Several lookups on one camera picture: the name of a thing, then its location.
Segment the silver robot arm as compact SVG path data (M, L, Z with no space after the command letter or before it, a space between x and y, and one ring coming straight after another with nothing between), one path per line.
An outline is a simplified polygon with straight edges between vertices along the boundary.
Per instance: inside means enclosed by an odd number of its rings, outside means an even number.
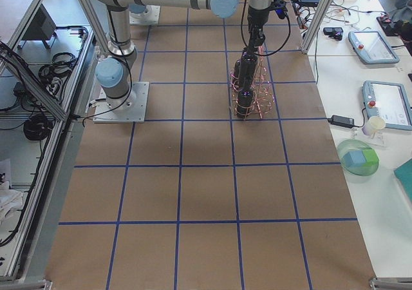
M97 0L106 7L109 25L109 57L98 64L97 79L109 107L130 109L136 93L130 83L130 71L136 59L131 19L147 10L159 10L163 41L149 55L149 66L172 59L171 83L182 81L185 103L210 108L228 99L223 77L225 25L236 13L239 0ZM274 0L251 0L248 16L250 42L254 51L264 39L263 27L273 9Z

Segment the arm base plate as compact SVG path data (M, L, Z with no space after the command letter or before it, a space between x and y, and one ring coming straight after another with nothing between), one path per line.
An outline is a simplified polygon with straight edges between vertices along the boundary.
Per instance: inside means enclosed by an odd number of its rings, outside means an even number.
M135 26L157 25L160 18L160 6L129 5L129 23Z
M99 97L103 98L95 107L94 123L144 122L149 94L149 82L133 82L131 93L122 99L106 97L103 88Z

